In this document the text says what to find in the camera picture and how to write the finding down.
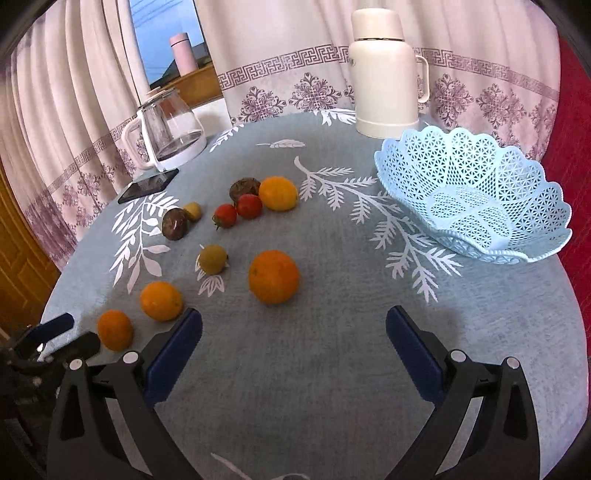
red chair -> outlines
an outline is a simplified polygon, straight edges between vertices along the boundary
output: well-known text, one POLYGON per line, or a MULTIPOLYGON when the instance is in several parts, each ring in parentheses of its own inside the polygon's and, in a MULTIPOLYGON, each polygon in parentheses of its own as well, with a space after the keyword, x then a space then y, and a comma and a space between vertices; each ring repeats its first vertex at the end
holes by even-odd
POLYGON ((570 242, 559 253, 577 296, 591 358, 591 79, 560 39, 560 100, 542 165, 573 208, 570 242))

table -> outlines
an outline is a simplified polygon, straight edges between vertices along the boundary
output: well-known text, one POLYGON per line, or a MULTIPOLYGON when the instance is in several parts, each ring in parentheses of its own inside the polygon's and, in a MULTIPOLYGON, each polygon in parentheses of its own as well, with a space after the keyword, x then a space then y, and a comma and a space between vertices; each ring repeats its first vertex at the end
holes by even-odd
MULTIPOLYGON (((143 348, 170 328, 146 317, 138 301, 162 275, 201 312, 204 332, 156 411, 204 478, 238 479, 234 467, 253 480, 290 472, 381 480, 432 409, 385 333, 386 312, 401 304, 421 328, 476 361, 519 358, 545 475, 587 411, 583 322, 560 261, 493 265, 441 251, 384 197, 373 162, 381 143, 358 134, 354 120, 350 111, 335 110, 234 127, 182 166, 164 194, 109 205, 47 304, 43 321, 63 312, 76 319, 71 334, 47 351, 95 330, 110 308, 127 312, 135 326, 132 347, 143 348), (296 209, 265 211, 216 231, 209 218, 228 202, 235 180, 273 175, 301 186, 296 209), (190 201, 203 205, 204 218, 182 240, 167 241, 158 234, 161 210, 190 201), (146 233, 130 236, 140 224, 146 233), (196 257, 214 243, 226 248, 229 268, 208 277, 196 271, 196 257), (286 252, 301 271, 300 290, 282 306, 266 307, 248 290, 249 264, 266 249, 286 252), (393 265, 405 252, 406 270, 393 265)), ((116 358, 103 350, 91 363, 116 358)), ((141 467, 111 407, 130 460, 141 467)), ((477 407, 473 401, 447 467, 459 458, 477 407)))

thermos handle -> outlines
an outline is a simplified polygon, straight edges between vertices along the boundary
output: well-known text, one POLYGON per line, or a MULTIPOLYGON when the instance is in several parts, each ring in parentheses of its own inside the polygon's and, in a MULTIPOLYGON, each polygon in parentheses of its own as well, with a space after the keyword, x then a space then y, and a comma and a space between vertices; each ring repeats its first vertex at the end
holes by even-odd
POLYGON ((423 64, 423 96, 419 98, 419 103, 427 103, 431 92, 429 90, 429 64, 427 59, 421 55, 416 55, 418 60, 423 64))

greek key border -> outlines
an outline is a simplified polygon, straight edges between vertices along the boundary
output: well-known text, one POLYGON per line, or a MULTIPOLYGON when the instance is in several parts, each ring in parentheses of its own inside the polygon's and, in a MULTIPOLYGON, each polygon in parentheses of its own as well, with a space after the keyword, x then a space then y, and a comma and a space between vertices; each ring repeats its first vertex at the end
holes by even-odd
POLYGON ((501 65, 488 60, 463 57, 451 50, 442 50, 439 48, 419 47, 415 48, 414 52, 425 57, 429 65, 460 70, 462 72, 477 73, 485 77, 503 80, 509 82, 511 85, 517 85, 530 92, 537 93, 558 102, 558 90, 554 90, 539 80, 535 80, 527 75, 511 70, 506 65, 501 65))
POLYGON ((332 43, 327 43, 303 48, 221 73, 217 76, 217 81, 224 91, 275 73, 333 61, 347 63, 349 61, 349 47, 335 47, 332 43))
MULTIPOLYGON (((415 53, 427 59, 429 65, 434 67, 445 67, 461 72, 471 72, 485 77, 503 80, 512 85, 517 85, 530 92, 548 97, 558 101, 558 90, 543 84, 522 73, 511 70, 506 65, 501 65, 488 60, 474 59, 458 55, 451 50, 440 48, 417 47, 415 53)), ((333 44, 316 45, 315 47, 303 48, 265 60, 256 61, 238 67, 217 76, 222 91, 243 85, 244 83, 258 80, 276 73, 287 72, 311 65, 322 63, 347 63, 349 61, 348 46, 334 46, 333 44)))
POLYGON ((76 173, 80 168, 88 163, 92 158, 95 158, 100 152, 106 150, 111 145, 114 145, 117 140, 121 138, 121 132, 125 125, 131 122, 133 119, 128 118, 127 120, 123 121, 119 125, 117 125, 113 130, 111 130, 106 135, 103 135, 98 140, 96 140, 91 147, 83 150, 80 154, 74 157, 74 161, 68 165, 62 174, 56 178, 51 184, 47 187, 47 192, 49 194, 54 193, 58 188, 60 188, 67 179, 69 179, 74 173, 76 173))

phone screen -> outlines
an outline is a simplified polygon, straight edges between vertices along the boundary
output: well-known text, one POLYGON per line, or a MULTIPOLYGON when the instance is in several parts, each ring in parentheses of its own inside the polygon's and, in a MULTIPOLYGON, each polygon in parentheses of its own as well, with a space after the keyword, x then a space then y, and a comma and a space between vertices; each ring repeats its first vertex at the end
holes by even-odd
POLYGON ((127 190, 125 190, 118 202, 130 202, 131 200, 142 198, 146 195, 161 192, 168 186, 177 173, 178 169, 175 168, 174 170, 165 171, 154 175, 153 177, 133 182, 127 187, 127 190))

